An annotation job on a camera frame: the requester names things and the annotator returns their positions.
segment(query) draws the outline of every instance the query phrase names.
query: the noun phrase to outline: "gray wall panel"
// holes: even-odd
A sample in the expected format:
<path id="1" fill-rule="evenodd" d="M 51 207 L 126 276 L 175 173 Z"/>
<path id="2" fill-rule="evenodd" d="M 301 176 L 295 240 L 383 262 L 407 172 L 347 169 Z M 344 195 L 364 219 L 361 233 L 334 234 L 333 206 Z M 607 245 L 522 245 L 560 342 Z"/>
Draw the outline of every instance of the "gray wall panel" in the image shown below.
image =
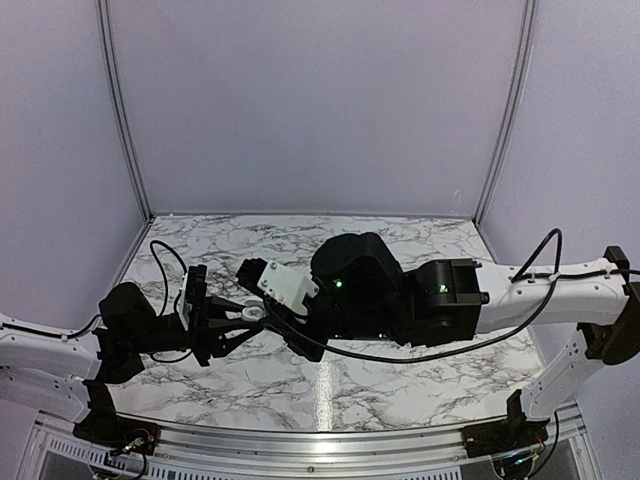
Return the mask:
<path id="1" fill-rule="evenodd" d="M 142 220 L 93 2 L 0 7 L 0 312 L 77 328 Z"/>
<path id="2" fill-rule="evenodd" d="M 523 2 L 117 2 L 161 212 L 471 216 Z"/>

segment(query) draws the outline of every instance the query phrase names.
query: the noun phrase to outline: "metal frame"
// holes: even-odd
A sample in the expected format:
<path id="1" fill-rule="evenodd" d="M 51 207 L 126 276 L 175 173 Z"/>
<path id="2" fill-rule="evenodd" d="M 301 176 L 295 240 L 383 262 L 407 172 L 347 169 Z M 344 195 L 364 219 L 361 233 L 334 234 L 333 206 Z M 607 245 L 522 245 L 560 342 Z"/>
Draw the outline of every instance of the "metal frame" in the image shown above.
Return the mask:
<path id="1" fill-rule="evenodd" d="M 586 445 L 586 429 L 577 405 L 565 404 L 558 414 L 560 440 L 576 439 L 576 448 Z M 444 479 L 447 472 L 459 471 L 461 465 L 489 459 L 466 457 L 461 433 L 465 424 L 383 432 L 293 433 L 157 423 L 161 428 L 159 442 L 155 455 L 149 458 L 145 478 L 186 479 L 189 475 L 193 478 L 199 475 L 203 480 L 405 480 L 416 476 L 429 478 L 435 473 L 442 474 Z M 107 449 L 92 447 L 88 442 L 74 438 L 72 427 L 65 420 L 39 414 L 17 478 L 38 478 L 47 451 L 100 465 L 100 455 Z M 599 478 L 593 472 L 588 455 L 578 454 L 576 462 L 581 464 L 581 471 L 592 474 L 584 478 Z M 140 462 L 131 459 L 130 463 L 134 470 L 133 464 Z M 455 480 L 455 473 L 450 478 Z"/>
<path id="2" fill-rule="evenodd" d="M 507 96 L 507 104 L 505 106 L 502 123 L 498 133 L 498 139 L 493 149 L 489 171 L 480 194 L 480 200 L 476 207 L 473 222 L 476 226 L 481 226 L 487 215 L 489 204 L 493 198 L 493 194 L 498 183 L 498 178 L 504 164 L 504 160 L 509 147 L 509 140 L 513 130 L 513 124 L 516 118 L 524 84 L 527 75 L 529 61 L 531 59 L 531 50 L 533 44 L 536 13 L 538 10 L 538 0 L 526 0 L 522 15 L 522 25 L 520 29 L 520 40 L 518 42 L 518 51 L 516 54 L 516 62 L 513 68 L 513 76 L 511 77 L 511 86 Z"/>
<path id="3" fill-rule="evenodd" d="M 427 218 L 429 220 L 472 220 L 469 215 L 423 215 L 417 213 L 370 213 L 370 212 L 328 212 L 326 210 L 193 210 L 193 211 L 168 211 L 168 210 L 154 210 L 155 217 L 232 217 L 236 215 L 264 215 L 264 216 L 277 216 L 277 215 L 298 215 L 298 216 L 320 216 L 320 217 L 369 217 L 369 218 Z"/>
<path id="4" fill-rule="evenodd" d="M 118 74 L 118 64 L 116 62 L 115 46 L 113 43 L 113 32 L 111 28 L 111 15 L 109 12 L 108 0 L 96 0 L 96 8 L 98 11 L 100 44 L 102 46 L 102 54 L 105 62 L 111 103 L 113 104 L 116 125 L 118 127 L 118 133 L 122 143 L 122 152 L 124 154 L 125 163 L 127 164 L 127 171 L 129 172 L 131 185 L 133 186 L 140 214 L 146 221 L 149 221 L 152 218 L 152 212 L 149 205 L 149 199 L 144 188 L 142 172 L 140 171 L 140 165 L 138 163 L 138 155 L 136 154 L 129 121 L 127 120 L 127 112 L 124 107 L 122 88 L 120 86 L 120 76 Z"/>
<path id="5" fill-rule="evenodd" d="M 140 249 L 140 245 L 142 245 L 142 242 L 144 242 L 144 239 L 147 237 L 149 230 L 151 230 L 151 225 L 153 225 L 154 221 L 155 221 L 155 217 L 151 217 L 150 219 L 144 222 L 144 225 L 142 225 L 142 228 L 136 235 L 136 238 L 133 240 L 131 247 L 129 247 L 127 254 L 123 258 L 122 262 L 120 263 L 120 266 L 118 267 L 118 271 L 116 272 L 113 282 L 111 282 L 111 288 L 115 287 L 120 282 L 122 282 L 122 279 L 127 274 L 127 270 L 129 269 L 129 266 L 133 262 L 133 259 L 138 253 L 138 250 Z"/>
<path id="6" fill-rule="evenodd" d="M 581 480 L 601 480 L 602 473 L 588 434 L 569 440 Z"/>
<path id="7" fill-rule="evenodd" d="M 498 255 L 496 255 L 495 249 L 491 246 L 491 243 L 489 243 L 489 238 L 487 237 L 487 234 L 484 231 L 484 229 L 482 228 L 482 226 L 478 225 L 475 222 L 475 220 L 471 220 L 471 221 L 473 222 L 473 226 L 475 227 L 476 231 L 478 232 L 478 236 L 480 237 L 480 240 L 482 240 L 482 243 L 487 248 L 487 251 L 489 252 L 489 256 L 491 257 L 491 261 L 493 261 L 493 263 L 500 263 L 498 261 Z"/>

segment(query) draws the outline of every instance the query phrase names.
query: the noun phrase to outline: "marble table surface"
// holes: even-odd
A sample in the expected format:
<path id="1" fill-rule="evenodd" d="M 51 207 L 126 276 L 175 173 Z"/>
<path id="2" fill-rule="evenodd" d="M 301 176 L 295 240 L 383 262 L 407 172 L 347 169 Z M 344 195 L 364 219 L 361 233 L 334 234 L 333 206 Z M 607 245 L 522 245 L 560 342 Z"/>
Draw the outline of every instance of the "marble table surface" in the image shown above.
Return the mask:
<path id="1" fill-rule="evenodd" d="M 251 296 L 236 285 L 235 272 L 244 259 L 273 259 L 308 271 L 324 240 L 366 231 L 377 232 L 404 269 L 434 258 L 491 261 L 475 227 L 465 220 L 175 216 L 156 219 L 125 280 L 140 285 L 160 310 L 162 277 L 149 252 L 149 242 L 158 239 L 173 246 L 188 265 L 207 265 L 211 293 L 243 302 Z M 160 258 L 172 302 L 181 269 L 166 252 L 161 251 Z M 420 356 L 426 350 L 387 342 L 332 344 L 383 356 Z M 311 363 L 271 332 L 254 337 L 224 359 L 213 359 L 208 368 L 201 368 L 193 357 L 171 365 L 144 357 L 143 373 L 110 387 L 121 412 L 196 425 L 306 432 L 402 429 L 502 415 L 511 392 L 541 369 L 526 331 L 470 354 L 414 365 L 370 363 L 332 353 Z"/>

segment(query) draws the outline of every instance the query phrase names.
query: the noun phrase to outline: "enclosure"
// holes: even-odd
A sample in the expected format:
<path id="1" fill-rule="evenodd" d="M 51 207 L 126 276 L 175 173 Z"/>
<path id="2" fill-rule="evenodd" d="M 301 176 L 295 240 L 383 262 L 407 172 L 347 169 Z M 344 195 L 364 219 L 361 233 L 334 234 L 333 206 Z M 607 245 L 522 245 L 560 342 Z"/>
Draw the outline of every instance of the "enclosure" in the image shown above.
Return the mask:
<path id="1" fill-rule="evenodd" d="M 0 10 L 7 318 L 78 329 L 122 281 L 159 311 L 152 240 L 206 264 L 212 292 L 237 301 L 250 297 L 234 277 L 244 259 L 305 268 L 346 232 L 378 233 L 407 269 L 463 257 L 521 265 L 553 227 L 564 231 L 563 263 L 609 245 L 640 261 L 635 1 L 56 0 Z M 182 270 L 167 252 L 160 260 L 172 305 Z M 229 478 L 427 478 L 460 466 L 465 479 L 491 478 L 487 459 L 458 458 L 452 425 L 504 415 L 510 393 L 573 330 L 534 325 L 469 355 L 399 367 L 334 354 L 306 362 L 265 333 L 210 368 L 145 358 L 144 373 L 110 390 L 118 411 L 173 432 L 163 434 L 167 455 L 184 465 L 191 457 L 170 450 L 183 436 L 201 436 L 211 458 L 224 435 L 240 458 L 258 451 L 243 442 L 265 452 L 284 442 L 274 461 L 292 470 L 245 459 L 243 471 L 235 447 L 202 467 Z M 560 447 L 539 478 L 637 478 L 638 365 L 605 368 L 563 405 Z M 49 472 L 42 478 L 68 475 L 89 454 L 47 440 L 58 460 L 34 456 L 37 441 L 66 438 L 68 425 L 0 405 L 6 478 L 39 475 L 24 452 Z M 331 469 L 376 449 L 384 466 Z M 304 462 L 313 466 L 295 470 Z M 153 475 L 144 478 L 162 478 Z"/>

